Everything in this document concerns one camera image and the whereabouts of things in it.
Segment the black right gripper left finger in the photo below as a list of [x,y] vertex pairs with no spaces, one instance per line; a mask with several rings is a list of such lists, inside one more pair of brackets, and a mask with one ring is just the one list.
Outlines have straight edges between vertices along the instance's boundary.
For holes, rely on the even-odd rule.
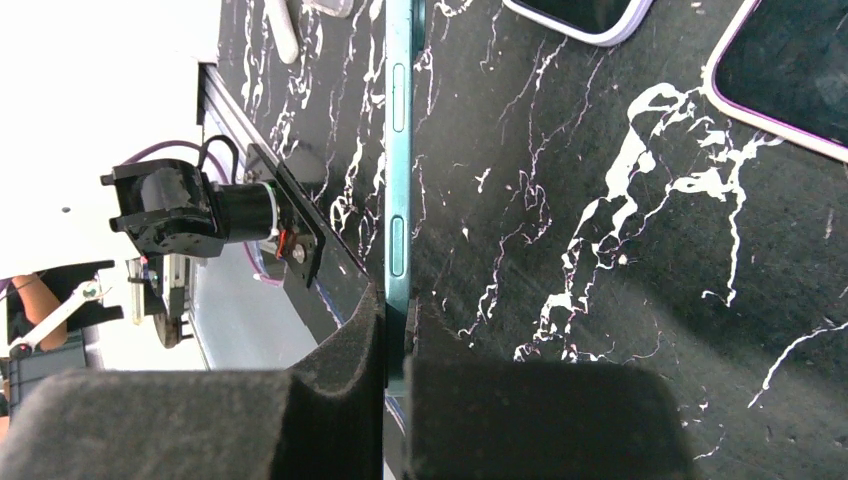
[[352,317],[284,370],[70,370],[1,445],[5,479],[379,479],[384,322]]

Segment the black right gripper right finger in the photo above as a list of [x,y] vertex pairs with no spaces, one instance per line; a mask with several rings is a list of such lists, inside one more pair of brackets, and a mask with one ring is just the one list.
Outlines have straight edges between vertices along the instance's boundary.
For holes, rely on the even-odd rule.
[[663,379],[608,363],[481,356],[422,302],[407,328],[408,479],[692,479]]

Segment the dark teal smartphone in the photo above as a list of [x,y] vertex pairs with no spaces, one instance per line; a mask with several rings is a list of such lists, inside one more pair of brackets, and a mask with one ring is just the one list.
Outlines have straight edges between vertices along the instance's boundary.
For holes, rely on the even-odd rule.
[[406,394],[404,362],[411,301],[411,173],[413,167],[413,64],[425,46],[426,3],[385,3],[384,287],[386,393]]

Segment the clear magsafe phone case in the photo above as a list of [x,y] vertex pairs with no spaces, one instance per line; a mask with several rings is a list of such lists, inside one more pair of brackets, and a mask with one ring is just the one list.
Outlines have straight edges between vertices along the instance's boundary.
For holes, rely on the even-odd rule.
[[347,18],[353,9],[353,0],[304,0],[304,3],[319,12],[336,18]]

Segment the black lavender-cased smartphone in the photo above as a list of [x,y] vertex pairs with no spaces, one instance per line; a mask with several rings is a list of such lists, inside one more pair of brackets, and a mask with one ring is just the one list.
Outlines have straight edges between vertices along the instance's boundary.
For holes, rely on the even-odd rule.
[[644,1],[628,0],[519,0],[510,7],[527,18],[559,30],[599,35],[631,20]]

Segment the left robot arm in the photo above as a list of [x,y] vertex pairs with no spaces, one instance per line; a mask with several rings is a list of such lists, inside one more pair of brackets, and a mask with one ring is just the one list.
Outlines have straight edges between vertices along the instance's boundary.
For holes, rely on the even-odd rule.
[[[125,233],[146,258],[178,254],[213,258],[227,244],[268,240],[281,232],[281,208],[275,187],[267,182],[219,184],[202,167],[210,144],[198,148],[198,161],[176,159],[127,161],[102,176],[118,198],[120,214],[110,219],[112,231]],[[25,358],[36,348],[59,346],[55,332],[66,329],[71,316],[107,295],[97,277],[81,280],[60,301],[41,275],[8,282],[6,292],[22,302],[31,330],[11,338],[4,359]]]

